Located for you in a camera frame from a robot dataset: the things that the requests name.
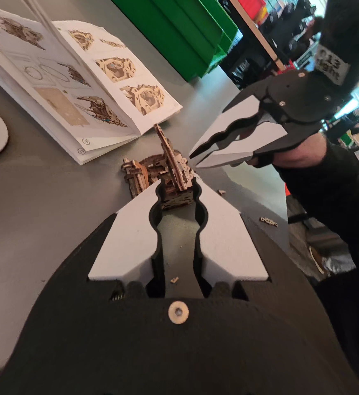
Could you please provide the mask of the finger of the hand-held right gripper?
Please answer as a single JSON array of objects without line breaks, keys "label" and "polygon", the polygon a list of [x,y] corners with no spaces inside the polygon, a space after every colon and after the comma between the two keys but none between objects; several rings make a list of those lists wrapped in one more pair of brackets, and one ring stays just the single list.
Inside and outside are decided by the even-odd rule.
[{"label": "finger of the hand-held right gripper", "polygon": [[189,157],[195,158],[217,142],[228,140],[234,131],[255,125],[259,107],[260,101],[252,95],[222,112],[194,145]]},{"label": "finger of the hand-held right gripper", "polygon": [[253,157],[256,150],[286,135],[287,132],[283,126],[272,122],[262,122],[245,139],[235,140],[226,148],[212,151],[196,164],[196,168],[207,169],[247,161]]}]

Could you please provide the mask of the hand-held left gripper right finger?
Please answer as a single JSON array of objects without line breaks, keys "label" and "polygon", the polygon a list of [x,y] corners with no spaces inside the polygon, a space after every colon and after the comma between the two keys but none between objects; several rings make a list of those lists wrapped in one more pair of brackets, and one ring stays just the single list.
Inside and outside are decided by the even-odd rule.
[{"label": "hand-held left gripper right finger", "polygon": [[194,275],[202,294],[218,283],[231,291],[242,281],[264,282],[268,272],[240,211],[218,195],[201,178],[194,178]]}]

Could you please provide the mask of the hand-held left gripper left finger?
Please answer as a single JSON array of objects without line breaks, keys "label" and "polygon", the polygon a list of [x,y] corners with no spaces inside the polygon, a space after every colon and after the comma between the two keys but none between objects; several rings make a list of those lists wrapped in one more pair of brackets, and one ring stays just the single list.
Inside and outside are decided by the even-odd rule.
[{"label": "hand-held left gripper left finger", "polygon": [[88,274],[91,281],[149,282],[158,234],[149,218],[158,203],[157,181],[116,212],[114,222]]}]

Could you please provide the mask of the ornamented wooden bumper strip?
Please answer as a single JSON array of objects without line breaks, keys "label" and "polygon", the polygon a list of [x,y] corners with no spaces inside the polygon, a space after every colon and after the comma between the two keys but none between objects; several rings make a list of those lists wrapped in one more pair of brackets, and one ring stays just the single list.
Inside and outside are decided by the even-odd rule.
[{"label": "ornamented wooden bumper strip", "polygon": [[189,166],[188,160],[186,158],[182,158],[182,159],[180,159],[179,164],[182,168],[182,175],[183,175],[184,183],[187,186],[191,185],[191,182],[192,182],[195,174],[194,174],[192,168]]}]

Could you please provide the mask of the wooden model car chassis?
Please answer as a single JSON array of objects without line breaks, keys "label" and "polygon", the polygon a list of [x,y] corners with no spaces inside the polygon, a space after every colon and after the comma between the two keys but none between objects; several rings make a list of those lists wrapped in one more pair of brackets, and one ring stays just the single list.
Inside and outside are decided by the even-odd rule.
[{"label": "wooden model car chassis", "polygon": [[162,154],[152,155],[141,161],[124,158],[121,165],[132,199],[153,183],[160,181],[165,192],[162,198],[163,211],[191,205],[194,201],[192,182],[189,186],[184,183],[182,168],[179,164],[184,156],[173,148],[160,125],[155,124],[154,129],[161,142]]}]

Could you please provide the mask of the person's right forearm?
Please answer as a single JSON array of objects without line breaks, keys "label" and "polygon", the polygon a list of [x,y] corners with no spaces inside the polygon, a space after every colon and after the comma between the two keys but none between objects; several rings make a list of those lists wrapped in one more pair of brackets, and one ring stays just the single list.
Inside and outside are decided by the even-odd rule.
[{"label": "person's right forearm", "polygon": [[359,165],[355,155],[327,142],[319,165],[274,167],[305,211],[347,243],[359,266]]}]

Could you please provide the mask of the wood-edged workbench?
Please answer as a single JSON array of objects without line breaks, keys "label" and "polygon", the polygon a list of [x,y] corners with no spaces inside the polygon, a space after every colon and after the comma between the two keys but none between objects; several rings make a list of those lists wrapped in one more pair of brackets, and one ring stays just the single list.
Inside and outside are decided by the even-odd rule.
[{"label": "wood-edged workbench", "polygon": [[268,56],[271,58],[272,62],[275,64],[276,69],[279,70],[280,72],[285,72],[286,66],[279,59],[275,50],[271,47],[271,45],[268,43],[266,38],[259,31],[257,25],[253,22],[251,17],[247,14],[246,10],[242,7],[241,3],[238,0],[230,0],[229,2],[236,9],[238,14],[241,16],[242,20],[246,23],[248,28],[251,30],[252,34],[256,37],[256,39],[259,41],[261,46],[267,52]]}]

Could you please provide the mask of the red plastic bin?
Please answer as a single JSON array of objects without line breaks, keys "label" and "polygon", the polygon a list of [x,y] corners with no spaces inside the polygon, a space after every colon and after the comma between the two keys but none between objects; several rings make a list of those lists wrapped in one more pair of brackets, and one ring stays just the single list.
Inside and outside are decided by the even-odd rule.
[{"label": "red plastic bin", "polygon": [[239,3],[256,25],[260,26],[264,22],[268,15],[264,0],[239,0]]}]

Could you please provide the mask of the person's grey shoe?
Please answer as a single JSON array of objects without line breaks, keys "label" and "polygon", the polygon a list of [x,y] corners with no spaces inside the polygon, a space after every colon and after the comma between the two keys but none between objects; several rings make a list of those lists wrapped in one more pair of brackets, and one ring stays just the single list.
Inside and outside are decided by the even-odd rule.
[{"label": "person's grey shoe", "polygon": [[323,275],[333,276],[356,269],[356,265],[349,253],[325,257],[311,246],[309,246],[309,253],[316,268]]}]

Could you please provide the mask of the green plastic bin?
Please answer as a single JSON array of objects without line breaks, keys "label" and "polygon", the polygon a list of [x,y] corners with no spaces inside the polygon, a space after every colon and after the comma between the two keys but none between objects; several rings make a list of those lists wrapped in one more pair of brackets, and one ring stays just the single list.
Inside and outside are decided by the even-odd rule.
[{"label": "green plastic bin", "polygon": [[216,68],[238,33],[216,0],[112,2],[187,82]]}]

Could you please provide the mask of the white instruction booklet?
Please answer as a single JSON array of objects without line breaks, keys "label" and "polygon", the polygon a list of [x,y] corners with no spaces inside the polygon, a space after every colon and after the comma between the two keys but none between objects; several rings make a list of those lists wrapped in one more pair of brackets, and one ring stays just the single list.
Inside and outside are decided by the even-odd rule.
[{"label": "white instruction booklet", "polygon": [[24,3],[35,20],[0,9],[0,85],[79,165],[181,111],[118,37]]}]

